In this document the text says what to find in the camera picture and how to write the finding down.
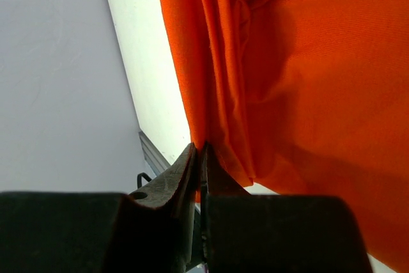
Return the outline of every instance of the white surface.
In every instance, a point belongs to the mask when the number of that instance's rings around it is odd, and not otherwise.
[[[277,194],[269,188],[266,188],[264,185],[260,185],[259,183],[254,183],[254,185],[251,185],[250,187],[246,187],[244,189],[251,194]]]
[[[371,262],[374,273],[396,273],[390,267],[384,265],[382,262],[373,258],[371,255],[369,255],[369,261]]]
[[[0,0],[0,191],[132,191],[137,132],[107,0]]]
[[[172,164],[189,126],[159,0],[108,0],[141,130]]]

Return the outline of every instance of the orange fabric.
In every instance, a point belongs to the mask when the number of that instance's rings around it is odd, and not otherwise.
[[[242,185],[331,194],[409,272],[409,0],[161,0],[192,140]]]

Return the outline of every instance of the black metal part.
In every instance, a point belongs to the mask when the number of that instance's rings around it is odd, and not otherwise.
[[[251,196],[211,146],[201,174],[204,251],[210,273],[372,272],[355,218],[326,196]]]
[[[210,273],[372,272],[340,199],[251,196],[210,145],[201,163],[200,216],[198,160],[191,144],[129,196],[0,193],[0,272],[180,273],[203,261]]]
[[[142,178],[145,179],[147,182],[151,182],[152,178],[149,177],[146,173],[139,173],[136,177],[136,187],[139,189],[142,187]]]
[[[184,272],[199,183],[196,158],[191,144],[135,191],[135,199],[0,193],[0,272]]]
[[[190,258],[190,263],[188,263],[186,266],[186,271],[189,271],[204,262],[200,219],[201,219],[200,212],[198,209],[196,209],[194,212],[194,225],[193,225],[193,236],[192,236],[192,256]]]

